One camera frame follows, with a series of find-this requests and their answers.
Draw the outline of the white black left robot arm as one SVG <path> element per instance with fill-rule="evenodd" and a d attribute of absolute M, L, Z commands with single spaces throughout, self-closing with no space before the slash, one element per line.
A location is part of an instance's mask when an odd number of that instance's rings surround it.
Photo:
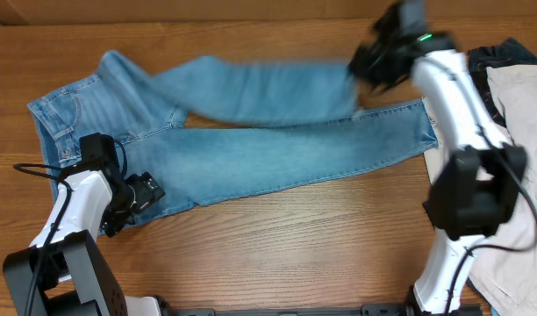
<path fill-rule="evenodd" d="M 80 162 L 58 170 L 59 195 L 30 246 L 6 256 L 4 278 L 20 315 L 170 315 L 159 296 L 126 296 L 97 247 L 159 201 L 163 188 L 147 172 L 126 174 L 111 136 L 80 140 Z"/>

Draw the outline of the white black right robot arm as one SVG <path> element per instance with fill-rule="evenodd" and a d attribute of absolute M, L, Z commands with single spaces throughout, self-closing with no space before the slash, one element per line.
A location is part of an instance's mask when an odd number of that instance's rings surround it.
<path fill-rule="evenodd" d="M 397 1 L 375 22 L 375 42 L 359 46 L 349 71 L 372 88 L 405 80 L 433 111 L 447 162 L 424 202 L 435 230 L 426 267 L 402 304 L 366 304 L 363 315 L 479 315 L 460 296 L 479 250 L 508 222 L 519 196 L 527 154 L 498 130 L 448 32 L 434 32 L 420 1 Z"/>

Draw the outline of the light blue denim jeans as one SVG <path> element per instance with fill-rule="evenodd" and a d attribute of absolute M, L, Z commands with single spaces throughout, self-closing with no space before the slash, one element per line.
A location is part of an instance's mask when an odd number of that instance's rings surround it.
<path fill-rule="evenodd" d="M 203 56 L 157 75 L 121 53 L 30 102 L 45 163 L 81 159 L 92 133 L 122 144 L 165 196 L 137 224 L 235 198 L 357 176 L 435 148 L 420 100 L 362 110 L 344 61 L 231 63 Z"/>

